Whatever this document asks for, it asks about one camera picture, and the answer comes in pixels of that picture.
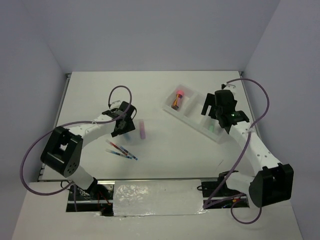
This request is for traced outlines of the purple highlighter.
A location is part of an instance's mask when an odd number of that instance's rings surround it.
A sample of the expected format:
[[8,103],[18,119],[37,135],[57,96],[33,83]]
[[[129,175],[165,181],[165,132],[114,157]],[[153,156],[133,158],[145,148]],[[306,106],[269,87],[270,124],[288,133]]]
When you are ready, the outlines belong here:
[[146,138],[146,131],[145,131],[145,123],[143,119],[140,119],[138,121],[139,123],[139,134],[140,134],[140,138],[142,140],[144,140]]

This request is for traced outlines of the green highlighter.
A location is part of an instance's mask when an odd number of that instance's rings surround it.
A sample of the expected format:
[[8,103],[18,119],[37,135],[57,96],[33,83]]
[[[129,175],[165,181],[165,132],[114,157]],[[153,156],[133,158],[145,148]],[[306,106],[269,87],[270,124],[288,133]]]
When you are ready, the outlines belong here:
[[215,130],[215,122],[214,122],[214,121],[212,121],[212,122],[210,123],[210,125],[209,125],[209,127],[208,127],[208,130],[209,130],[211,133],[214,132],[214,130]]

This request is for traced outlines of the red ink pen refill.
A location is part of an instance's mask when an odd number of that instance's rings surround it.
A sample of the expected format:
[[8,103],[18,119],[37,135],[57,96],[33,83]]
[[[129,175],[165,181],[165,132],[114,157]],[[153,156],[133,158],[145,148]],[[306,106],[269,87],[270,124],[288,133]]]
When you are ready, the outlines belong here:
[[109,145],[111,145],[111,146],[113,146],[114,148],[116,148],[117,150],[119,150],[122,154],[124,154],[124,155],[128,155],[123,149],[121,149],[119,146],[117,146],[115,143],[113,143],[113,142],[111,142],[111,141],[109,141],[109,140],[106,140],[106,142],[109,144]]

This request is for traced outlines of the blue ink pen refill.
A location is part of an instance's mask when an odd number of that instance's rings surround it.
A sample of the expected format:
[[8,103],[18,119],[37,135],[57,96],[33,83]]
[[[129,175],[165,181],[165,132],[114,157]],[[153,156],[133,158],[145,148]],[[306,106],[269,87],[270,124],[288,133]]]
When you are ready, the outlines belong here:
[[137,159],[133,156],[130,156],[130,155],[126,155],[124,153],[119,153],[119,152],[116,152],[116,151],[113,151],[113,150],[110,150],[110,149],[106,149],[105,150],[107,153],[110,153],[110,154],[113,154],[113,155],[117,155],[117,156],[120,156],[120,157],[123,157],[123,158],[126,158],[126,159],[134,159],[137,161]]

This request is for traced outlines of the glue stick pink cap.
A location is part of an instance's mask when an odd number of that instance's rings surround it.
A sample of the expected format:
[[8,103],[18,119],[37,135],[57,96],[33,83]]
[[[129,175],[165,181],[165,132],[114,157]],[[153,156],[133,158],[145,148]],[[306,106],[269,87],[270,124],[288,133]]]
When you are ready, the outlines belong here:
[[182,99],[184,96],[184,91],[183,90],[178,90],[175,94],[175,99],[173,100],[172,104],[171,104],[171,108],[174,110],[178,110],[180,108]]

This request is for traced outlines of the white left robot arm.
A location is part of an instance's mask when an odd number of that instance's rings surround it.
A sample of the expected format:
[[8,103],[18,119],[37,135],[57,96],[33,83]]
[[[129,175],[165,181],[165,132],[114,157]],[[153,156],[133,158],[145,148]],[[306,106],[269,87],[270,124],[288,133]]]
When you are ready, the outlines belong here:
[[117,137],[135,130],[136,107],[122,101],[118,107],[102,112],[96,119],[71,128],[56,127],[40,156],[46,166],[76,184],[86,199],[95,198],[104,187],[80,165],[84,147],[104,135]]

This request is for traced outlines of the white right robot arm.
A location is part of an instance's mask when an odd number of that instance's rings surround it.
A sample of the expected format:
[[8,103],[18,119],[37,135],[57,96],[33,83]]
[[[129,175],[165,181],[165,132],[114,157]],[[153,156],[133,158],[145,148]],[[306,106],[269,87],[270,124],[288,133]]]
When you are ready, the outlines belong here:
[[247,196],[249,203],[262,208],[287,201],[292,196],[294,170],[290,164],[282,164],[265,146],[242,110],[236,110],[237,100],[230,90],[208,93],[202,115],[218,121],[219,126],[242,148],[240,160],[246,157],[253,169],[253,176],[231,170],[219,175],[217,188],[204,203],[213,205],[211,199],[219,192],[223,196],[238,191]]

